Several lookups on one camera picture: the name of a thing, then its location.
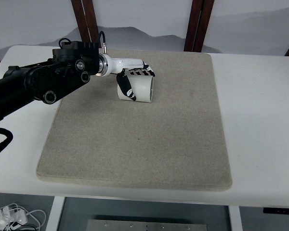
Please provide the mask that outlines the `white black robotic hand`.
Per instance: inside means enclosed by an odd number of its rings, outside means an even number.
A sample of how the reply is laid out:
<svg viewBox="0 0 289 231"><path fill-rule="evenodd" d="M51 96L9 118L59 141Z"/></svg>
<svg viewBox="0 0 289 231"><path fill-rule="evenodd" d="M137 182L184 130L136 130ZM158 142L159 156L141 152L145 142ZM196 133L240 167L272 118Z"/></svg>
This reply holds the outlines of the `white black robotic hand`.
<svg viewBox="0 0 289 231"><path fill-rule="evenodd" d="M155 77L152 68L141 59L111 58L107 54L100 54L99 65L97 76L106 77L110 74L116 76L117 94L121 100L136 101L127 75Z"/></svg>

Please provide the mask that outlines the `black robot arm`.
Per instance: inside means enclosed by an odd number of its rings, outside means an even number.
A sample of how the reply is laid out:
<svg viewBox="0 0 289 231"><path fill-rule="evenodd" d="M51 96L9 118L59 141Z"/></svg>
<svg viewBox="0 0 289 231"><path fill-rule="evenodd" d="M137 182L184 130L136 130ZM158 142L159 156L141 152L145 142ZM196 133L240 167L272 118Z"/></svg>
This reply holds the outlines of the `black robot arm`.
<svg viewBox="0 0 289 231"><path fill-rule="evenodd" d="M99 42L59 40L59 48L45 62L9 66L0 79L0 121L34 100L53 104L90 81L100 70Z"/></svg>

